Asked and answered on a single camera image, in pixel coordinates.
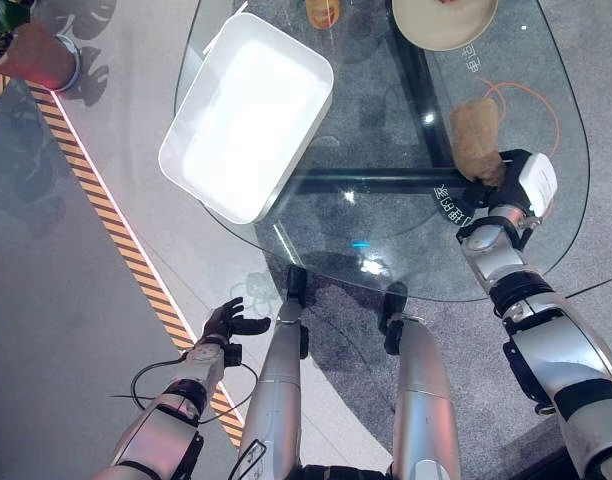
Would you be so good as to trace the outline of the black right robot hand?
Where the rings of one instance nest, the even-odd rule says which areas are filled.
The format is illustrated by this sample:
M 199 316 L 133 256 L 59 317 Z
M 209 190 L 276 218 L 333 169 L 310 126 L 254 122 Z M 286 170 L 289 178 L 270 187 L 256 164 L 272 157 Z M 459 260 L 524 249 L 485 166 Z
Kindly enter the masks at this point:
M 476 180 L 465 191 L 463 199 L 472 208 L 494 209 L 510 205 L 526 217 L 545 218 L 550 214 L 558 190 L 557 177 L 550 158 L 544 153 L 523 149 L 500 153 L 503 178 L 498 186 L 487 186 Z

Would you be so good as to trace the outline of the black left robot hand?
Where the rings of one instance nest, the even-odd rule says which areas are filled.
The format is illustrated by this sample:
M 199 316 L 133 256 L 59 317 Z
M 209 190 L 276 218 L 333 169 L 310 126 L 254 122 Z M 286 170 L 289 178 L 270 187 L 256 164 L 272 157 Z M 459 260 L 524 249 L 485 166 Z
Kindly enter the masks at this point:
M 217 307 L 203 327 L 199 343 L 216 342 L 224 346 L 233 335 L 255 336 L 268 331 L 271 319 L 247 318 L 242 297 L 235 297 Z

